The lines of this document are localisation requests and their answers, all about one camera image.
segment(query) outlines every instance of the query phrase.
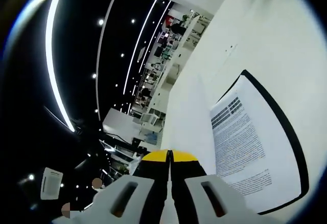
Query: led strip light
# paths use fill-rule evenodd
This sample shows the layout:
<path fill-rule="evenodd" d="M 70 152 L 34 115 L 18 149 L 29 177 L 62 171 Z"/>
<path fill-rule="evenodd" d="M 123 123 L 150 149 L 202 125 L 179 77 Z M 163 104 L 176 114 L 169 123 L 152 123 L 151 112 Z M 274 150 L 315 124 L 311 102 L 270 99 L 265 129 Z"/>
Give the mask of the led strip light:
<path fill-rule="evenodd" d="M 154 0 L 154 3 L 152 4 L 152 7 L 151 7 L 151 9 L 150 9 L 150 11 L 149 11 L 149 13 L 148 13 L 148 15 L 147 15 L 147 17 L 146 17 L 144 23 L 143 23 L 142 29 L 141 29 L 141 31 L 140 31 L 140 33 L 139 33 L 139 36 L 138 36 L 138 39 L 137 39 L 137 41 L 136 41 L 136 45 L 135 45 L 135 48 L 134 48 L 134 51 L 133 51 L 132 59 L 131 59 L 131 62 L 129 63 L 129 68 L 128 68 L 128 71 L 127 71 L 127 76 L 126 76 L 126 81 L 125 81 L 125 86 L 124 86 L 123 95 L 125 94 L 125 91 L 126 91 L 127 80 L 128 80 L 129 72 L 130 72 L 130 70 L 131 70 L 131 66 L 132 66 L 132 63 L 133 63 L 133 58 L 134 58 L 134 55 L 135 55 L 135 52 L 136 52 L 136 49 L 137 49 L 137 45 L 138 45 L 139 39 L 141 38 L 141 35 L 142 35 L 142 33 L 143 33 L 143 30 L 144 30 L 144 27 L 145 27 L 145 25 L 146 25 L 146 23 L 147 23 L 147 21 L 148 21 L 148 18 L 149 18 L 149 16 L 150 16 L 151 11 L 152 11 L 154 5 L 156 4 L 156 2 L 157 2 L 157 0 Z"/>
<path fill-rule="evenodd" d="M 59 0 L 52 0 L 51 5 L 49 8 L 49 14 L 48 14 L 48 19 L 46 21 L 46 29 L 45 29 L 45 56 L 46 56 L 46 64 L 48 66 L 48 73 L 50 77 L 50 82 L 51 82 L 51 87 L 52 91 L 55 95 L 57 104 L 59 106 L 60 112 L 68 126 L 68 128 L 72 131 L 75 132 L 75 129 L 69 120 L 69 117 L 67 115 L 67 112 L 65 110 L 65 107 L 62 103 L 60 94 L 59 94 L 59 89 L 57 86 L 56 82 L 56 77 L 55 77 L 55 71 L 54 71 L 54 66 L 53 66 L 53 55 L 52 55 L 52 30 L 53 30 L 53 23 L 55 19 L 55 14 L 56 14 L 56 9 L 58 6 Z"/>

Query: document page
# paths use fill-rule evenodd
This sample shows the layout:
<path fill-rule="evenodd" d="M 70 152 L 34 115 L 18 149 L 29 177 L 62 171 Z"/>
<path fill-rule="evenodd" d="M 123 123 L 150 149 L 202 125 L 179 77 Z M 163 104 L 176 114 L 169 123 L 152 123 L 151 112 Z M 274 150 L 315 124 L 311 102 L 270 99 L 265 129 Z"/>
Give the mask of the document page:
<path fill-rule="evenodd" d="M 248 208 L 268 211 L 301 194 L 285 131 L 245 76 L 212 108 L 211 123 L 216 174 L 245 197 Z"/>

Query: ceiling light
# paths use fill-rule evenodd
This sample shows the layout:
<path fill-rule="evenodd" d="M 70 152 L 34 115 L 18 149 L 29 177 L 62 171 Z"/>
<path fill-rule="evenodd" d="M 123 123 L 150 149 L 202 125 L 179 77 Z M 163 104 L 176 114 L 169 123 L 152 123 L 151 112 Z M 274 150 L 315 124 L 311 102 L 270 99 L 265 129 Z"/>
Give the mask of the ceiling light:
<path fill-rule="evenodd" d="M 143 26 L 142 26 L 141 31 L 140 31 L 140 33 L 139 33 L 139 36 L 138 36 L 138 38 L 137 38 L 137 41 L 136 41 L 136 44 L 135 44 L 135 48 L 134 48 L 134 51 L 133 51 L 133 54 L 132 54 L 132 58 L 131 58 L 131 61 L 130 61 L 130 63 L 129 63 L 129 67 L 128 67 L 127 75 L 126 75 L 126 80 L 125 80 L 125 86 L 124 86 L 124 90 L 123 90 L 123 95 L 125 94 L 125 91 L 126 91 L 126 86 L 127 86 L 128 76 L 129 76 L 129 72 L 130 72 L 130 70 L 131 70 L 131 66 L 132 66 L 132 62 L 133 62 L 133 59 L 134 59 L 134 55 L 135 55 L 135 52 L 136 52 L 136 49 L 137 49 L 138 42 L 139 42 L 139 40 L 140 40 L 140 38 L 141 38 L 141 35 L 142 35 L 142 33 L 143 33 L 143 30 L 144 30 L 144 27 L 145 27 L 145 25 L 146 25 L 146 23 L 147 23 L 147 21 L 148 21 L 148 18 L 149 18 L 149 16 L 150 16 L 151 11 L 152 11 L 154 5 L 156 4 L 156 2 L 157 2 L 157 0 L 154 0 L 152 6 L 151 6 L 151 8 L 150 8 L 150 11 L 149 11 L 149 13 L 148 13 L 148 15 L 147 15 L 147 17 L 146 17 L 144 23 L 143 23 Z"/>
<path fill-rule="evenodd" d="M 84 210 L 86 210 L 87 208 L 89 208 L 92 204 L 93 204 L 93 203 L 91 203 L 91 204 L 89 204 L 88 206 L 86 206 L 86 207 L 84 208 Z"/>
<path fill-rule="evenodd" d="M 104 23 L 103 19 L 99 19 L 99 20 L 98 20 L 98 25 L 99 25 L 99 26 L 102 26 L 103 23 Z"/>
<path fill-rule="evenodd" d="M 127 115 L 129 115 L 129 111 L 131 110 L 131 103 L 129 103 L 129 106 L 128 106 L 128 113 Z"/>
<path fill-rule="evenodd" d="M 55 77 L 55 71 L 54 71 L 54 65 L 53 65 L 53 57 L 52 57 L 52 30 L 53 30 L 53 24 L 55 20 L 55 14 L 56 14 L 56 9 L 58 6 L 59 0 L 52 0 L 49 8 L 49 13 L 48 13 L 48 19 L 46 21 L 46 29 L 45 29 L 45 56 L 46 56 L 46 64 L 48 67 L 48 73 L 49 73 L 49 78 L 50 78 L 50 83 L 52 87 L 52 91 L 54 93 L 54 96 L 56 98 L 58 107 L 60 109 L 60 112 L 69 127 L 69 129 L 72 132 L 75 132 L 75 129 L 72 125 L 72 123 L 69 120 L 69 117 L 67 115 L 67 112 L 65 110 L 65 107 L 62 103 L 60 94 L 59 94 L 59 89 L 57 86 L 56 82 L 56 77 Z"/>
<path fill-rule="evenodd" d="M 155 33 L 156 33 L 156 31 L 157 31 L 157 29 L 158 29 L 158 27 L 159 27 L 159 24 L 160 24 L 162 18 L 164 17 L 164 15 L 165 15 L 165 13 L 166 13 L 166 11 L 167 11 L 167 9 L 168 9 L 168 7 L 169 7 L 169 5 L 170 5 L 171 2 L 172 2 L 172 1 L 169 1 L 169 3 L 168 3 L 167 6 L 166 6 L 166 9 L 165 9 L 164 12 L 162 13 L 162 16 L 161 16 L 161 18 L 160 18 L 160 20 L 159 20 L 159 22 L 158 22 L 158 25 L 157 25 L 157 27 L 155 28 L 152 37 L 150 38 L 150 42 L 149 42 L 148 48 L 147 48 L 147 50 L 145 51 L 145 53 L 147 53 L 147 51 L 149 50 L 149 47 L 150 47 L 150 45 L 151 45 L 151 40 L 152 40 L 152 38 L 154 37 L 154 35 L 155 35 Z M 139 67 L 138 73 L 141 72 L 142 65 L 143 65 L 143 62 L 144 62 L 146 56 L 147 56 L 147 55 L 145 54 L 144 57 L 143 57 L 142 64 L 141 64 L 140 67 Z"/>
<path fill-rule="evenodd" d="M 133 93 L 132 93 L 132 95 L 134 95 L 134 92 L 135 92 L 135 88 L 136 88 L 136 85 L 134 85 L 134 88 L 133 88 Z"/>

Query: white desk surface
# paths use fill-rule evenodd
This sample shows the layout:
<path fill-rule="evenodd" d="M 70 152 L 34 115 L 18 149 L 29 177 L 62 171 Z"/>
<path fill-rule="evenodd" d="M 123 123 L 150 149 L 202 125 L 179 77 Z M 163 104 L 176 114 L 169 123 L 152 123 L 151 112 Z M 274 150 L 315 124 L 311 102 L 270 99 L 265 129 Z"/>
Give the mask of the white desk surface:
<path fill-rule="evenodd" d="M 191 80 L 202 80 L 209 108 L 246 69 L 282 108 L 306 158 L 309 193 L 268 214 L 289 220 L 309 199 L 326 166 L 327 52 L 322 32 L 302 0 L 225 0 L 170 92 L 161 148 L 185 148 L 203 158 L 205 140 L 190 145 L 172 139 L 179 132 L 173 121 Z"/>

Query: ceiling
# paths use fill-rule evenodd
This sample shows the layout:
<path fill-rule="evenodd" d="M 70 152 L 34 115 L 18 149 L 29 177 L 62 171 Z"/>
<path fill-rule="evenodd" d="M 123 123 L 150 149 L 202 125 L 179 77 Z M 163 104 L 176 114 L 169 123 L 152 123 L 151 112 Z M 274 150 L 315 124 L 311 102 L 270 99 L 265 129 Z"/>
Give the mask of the ceiling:
<path fill-rule="evenodd" d="M 1 116 L 6 121 L 1 128 L 1 135 L 6 138 L 3 139 L 6 143 L 2 146 L 1 159 L 2 165 L 6 165 L 3 176 L 8 179 L 3 183 L 3 189 L 11 193 L 6 199 L 8 205 L 15 206 L 21 213 L 14 218 L 28 216 L 49 221 L 61 215 L 61 207 L 67 202 L 71 202 L 75 209 L 83 209 L 92 202 L 96 193 L 90 187 L 92 179 L 101 177 L 102 169 L 109 167 L 110 160 L 98 141 L 101 121 L 114 105 L 125 112 L 128 104 L 133 102 L 134 97 L 129 91 L 142 73 L 138 73 L 141 64 L 137 63 L 139 52 L 148 47 L 169 2 L 157 0 L 135 49 L 155 0 L 114 1 L 105 26 L 97 76 L 99 121 L 95 112 L 98 109 L 96 81 L 92 75 L 96 72 L 103 27 L 98 21 L 104 19 L 110 1 L 60 0 L 55 15 L 52 47 L 56 83 L 69 118 L 74 126 L 82 126 L 81 135 L 70 132 L 62 124 L 64 119 L 50 84 L 45 57 L 45 28 L 51 0 L 41 5 L 15 42 L 6 63 L 1 103 Z M 58 200 L 39 199 L 38 184 L 44 167 L 64 174 L 64 186 Z M 30 174 L 35 175 L 33 181 L 19 184 Z"/>

